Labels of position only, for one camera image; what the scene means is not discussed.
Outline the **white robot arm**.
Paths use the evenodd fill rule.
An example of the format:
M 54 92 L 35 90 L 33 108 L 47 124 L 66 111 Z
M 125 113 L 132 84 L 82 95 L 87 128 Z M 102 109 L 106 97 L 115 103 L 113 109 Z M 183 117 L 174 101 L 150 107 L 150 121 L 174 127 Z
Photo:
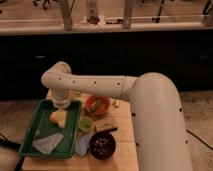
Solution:
M 193 171 L 180 95 L 167 76 L 74 75 L 69 64 L 60 61 L 42 74 L 41 83 L 51 90 L 59 109 L 71 103 L 72 91 L 128 102 L 139 171 Z

